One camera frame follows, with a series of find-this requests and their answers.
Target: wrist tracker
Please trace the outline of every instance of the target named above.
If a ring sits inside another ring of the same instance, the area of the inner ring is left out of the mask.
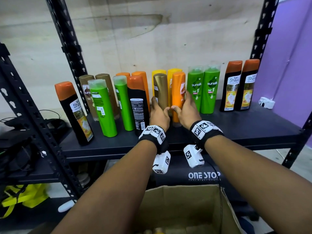
[[[149,140],[156,145],[157,154],[165,153],[168,150],[168,141],[166,140],[166,134],[160,126],[151,125],[145,128],[138,138],[138,142],[141,140]]]
[[[209,121],[196,121],[190,128],[191,138],[200,149],[205,149],[207,139],[216,135],[224,135],[222,130]]]

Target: shelf upright post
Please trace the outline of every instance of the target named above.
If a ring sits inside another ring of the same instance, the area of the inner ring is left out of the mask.
[[[45,158],[68,194],[76,202],[83,193],[61,149],[44,122],[37,106],[14,68],[6,46],[0,43],[0,91],[24,129],[31,131],[32,143]]]
[[[297,137],[296,144],[287,153],[282,165],[291,168],[306,142],[312,135],[312,112],[302,127],[301,133]]]
[[[78,43],[76,33],[71,22],[71,17],[65,3],[65,0],[46,0],[49,7],[57,34],[62,43],[62,50],[66,55],[69,67],[71,68],[78,91],[87,111],[90,112],[88,103],[84,97],[83,88],[79,82],[79,76],[88,74],[82,57],[82,50]]]
[[[266,43],[272,32],[272,23],[279,0],[264,0],[258,27],[255,30],[255,40],[252,45],[250,59],[262,59]]]

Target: black metal shelf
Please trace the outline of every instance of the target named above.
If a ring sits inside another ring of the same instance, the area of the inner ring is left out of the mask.
[[[215,123],[234,142],[252,150],[291,148],[295,145],[301,128],[271,110],[253,103],[248,111],[220,112],[220,102],[217,100],[213,114],[202,114],[202,118]],[[94,133],[89,145],[80,146],[73,131],[60,144],[69,162],[119,159],[138,141],[134,131],[123,128],[121,118],[116,120],[118,135],[112,138],[103,135],[99,122],[95,122],[90,115],[88,121]],[[182,127],[171,126],[167,138],[170,152],[181,151],[193,143]]]
[[[71,199],[71,197],[48,198],[33,208],[17,204],[8,217],[0,219],[0,232],[33,229],[44,222],[58,224],[67,213],[59,213],[58,207]]]
[[[43,158],[38,159],[34,171],[29,175],[27,175],[27,172],[18,171],[12,173],[8,177],[8,180],[10,179],[12,180],[10,185],[60,182],[57,174],[53,173],[48,162]]]

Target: wall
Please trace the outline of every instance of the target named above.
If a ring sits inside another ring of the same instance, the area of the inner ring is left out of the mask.
[[[248,59],[263,0],[66,0],[89,74]],[[0,40],[39,109],[73,77],[45,0],[1,0]],[[10,111],[0,97],[0,112]]]
[[[279,4],[253,96],[253,101],[261,96],[273,98],[273,111],[300,127],[312,110],[311,4],[312,0]]]

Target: purple wall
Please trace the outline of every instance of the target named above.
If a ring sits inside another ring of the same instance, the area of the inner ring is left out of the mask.
[[[312,111],[312,0],[279,4],[255,83],[253,101],[273,98],[273,111],[302,127]],[[307,143],[312,146],[312,138]]]

